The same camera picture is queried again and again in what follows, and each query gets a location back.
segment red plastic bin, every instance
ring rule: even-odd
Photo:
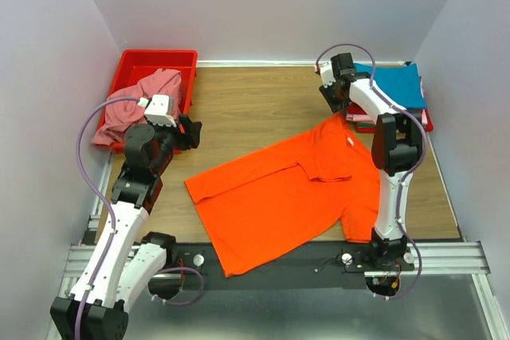
[[[128,49],[120,58],[119,66],[113,77],[112,86],[108,92],[110,96],[119,89],[136,85],[139,80],[151,75],[156,69],[177,69],[181,71],[181,113],[187,114],[191,105],[191,94],[197,69],[198,54],[191,50],[160,50],[160,49]],[[97,129],[104,125],[104,111]],[[124,143],[97,145],[114,153],[124,151]]]

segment screw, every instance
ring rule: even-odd
[[[345,264],[346,266],[352,264],[352,255],[348,252],[342,254],[342,263]]]
[[[193,264],[197,267],[200,267],[204,264],[204,256],[202,254],[197,254],[193,257]]]
[[[414,263],[414,255],[411,254],[410,252],[406,252],[404,254],[404,260],[406,261],[406,263],[412,264]]]

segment gray floor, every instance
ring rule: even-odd
[[[463,275],[423,276],[415,291],[390,302],[342,289],[208,291],[188,307],[163,307],[141,295],[125,338],[481,340],[490,335],[473,279]]]

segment blue folded cloth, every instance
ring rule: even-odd
[[[371,65],[355,63],[357,72],[372,74]],[[377,85],[397,104],[408,109],[425,109],[418,66],[412,64],[398,68],[379,68],[375,71]]]

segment wooden table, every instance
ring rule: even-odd
[[[200,147],[172,160],[138,240],[158,231],[174,235],[180,242],[209,241],[184,181],[325,120],[331,111],[319,86],[320,78],[312,67],[200,68],[190,109],[191,119],[203,122]],[[371,147],[372,135],[356,135]],[[108,192],[123,161],[123,155],[114,159]],[[409,234],[418,239],[459,237],[431,150],[411,182],[406,223]],[[317,239],[344,239],[340,223]]]

